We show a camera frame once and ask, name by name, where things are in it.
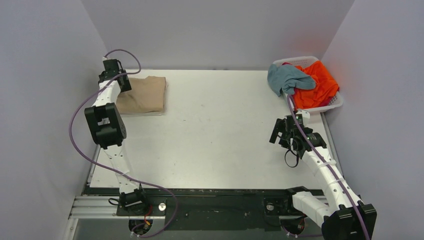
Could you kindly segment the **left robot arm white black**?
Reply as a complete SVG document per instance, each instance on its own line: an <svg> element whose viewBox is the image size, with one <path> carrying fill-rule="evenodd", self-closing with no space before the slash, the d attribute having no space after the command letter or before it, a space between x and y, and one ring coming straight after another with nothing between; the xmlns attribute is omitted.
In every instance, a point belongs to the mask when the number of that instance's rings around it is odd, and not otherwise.
<svg viewBox="0 0 424 240"><path fill-rule="evenodd" d="M140 183L131 180L131 164L124 148L127 131L116 105L120 93L131 90L126 71L118 59L103 59L104 71L99 75L99 93L84 115L93 141L101 147L111 163L118 182L118 207L135 215L150 209Z"/></svg>

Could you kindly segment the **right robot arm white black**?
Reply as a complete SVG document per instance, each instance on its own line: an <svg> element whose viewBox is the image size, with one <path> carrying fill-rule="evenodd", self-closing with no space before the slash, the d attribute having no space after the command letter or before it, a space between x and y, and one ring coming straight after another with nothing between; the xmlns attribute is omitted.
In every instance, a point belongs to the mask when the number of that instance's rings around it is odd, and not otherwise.
<svg viewBox="0 0 424 240"><path fill-rule="evenodd" d="M270 143L279 144L305 163L321 188L327 203L315 197L310 190L296 187L282 201L290 215L298 211L313 220L325 240L372 239L377 211L365 204L347 184L331 157L322 136L304 126L302 114L278 118L270 136Z"/></svg>

